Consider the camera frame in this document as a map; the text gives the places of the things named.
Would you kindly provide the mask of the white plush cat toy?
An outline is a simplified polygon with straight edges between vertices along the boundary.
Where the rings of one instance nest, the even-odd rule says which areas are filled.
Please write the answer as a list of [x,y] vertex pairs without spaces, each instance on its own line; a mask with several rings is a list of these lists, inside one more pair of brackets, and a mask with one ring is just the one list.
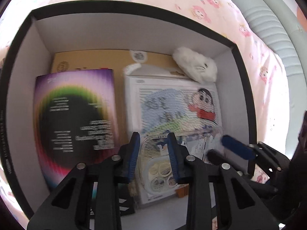
[[213,59],[186,47],[175,49],[172,58],[192,80],[200,84],[216,82],[218,68]]

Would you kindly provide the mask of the black screen protector box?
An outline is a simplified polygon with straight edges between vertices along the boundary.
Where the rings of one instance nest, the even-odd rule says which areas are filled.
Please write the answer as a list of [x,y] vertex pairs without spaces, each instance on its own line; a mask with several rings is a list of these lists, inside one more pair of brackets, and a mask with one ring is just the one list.
[[78,163],[92,165],[118,153],[112,69],[67,71],[36,78],[35,146],[53,190]]

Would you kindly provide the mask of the clear cartoon phone case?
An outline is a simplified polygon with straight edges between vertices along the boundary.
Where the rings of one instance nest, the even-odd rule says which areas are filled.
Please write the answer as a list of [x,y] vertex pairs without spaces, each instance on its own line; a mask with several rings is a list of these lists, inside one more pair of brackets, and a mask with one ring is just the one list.
[[[208,163],[207,153],[210,150],[223,152],[220,138],[223,129],[219,126],[206,126],[193,131],[175,133],[178,144],[187,147],[189,154]],[[151,135],[144,139],[139,154],[139,179],[147,193],[160,195],[179,187],[172,174],[168,137],[169,132]]]

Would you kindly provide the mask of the grey padded headboard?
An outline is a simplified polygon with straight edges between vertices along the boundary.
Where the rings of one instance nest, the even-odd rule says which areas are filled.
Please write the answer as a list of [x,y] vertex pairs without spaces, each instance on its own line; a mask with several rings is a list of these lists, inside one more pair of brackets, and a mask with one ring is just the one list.
[[282,0],[231,0],[250,29],[279,57],[288,77],[306,76],[306,32]]

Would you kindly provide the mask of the pink cartoon bed blanket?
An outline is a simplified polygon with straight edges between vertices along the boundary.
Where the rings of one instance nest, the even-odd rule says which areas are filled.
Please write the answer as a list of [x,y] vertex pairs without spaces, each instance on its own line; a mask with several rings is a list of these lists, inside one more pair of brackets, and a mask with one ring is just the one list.
[[[24,18],[35,8],[81,0],[12,0],[1,15],[1,58]],[[233,0],[115,0],[146,4],[192,19],[235,43],[245,62],[256,107],[257,138],[282,153],[291,142],[291,102],[285,60],[256,35]]]

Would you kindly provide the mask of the cartoon bead art kit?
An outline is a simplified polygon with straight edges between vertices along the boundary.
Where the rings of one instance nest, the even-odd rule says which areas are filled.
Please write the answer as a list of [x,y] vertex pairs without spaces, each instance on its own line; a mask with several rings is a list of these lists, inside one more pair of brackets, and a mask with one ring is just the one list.
[[[124,69],[127,131],[140,134],[140,147],[151,135],[193,131],[206,126],[222,127],[216,85],[201,85],[175,71],[135,63]],[[173,196],[147,193],[136,166],[137,200],[142,206]]]

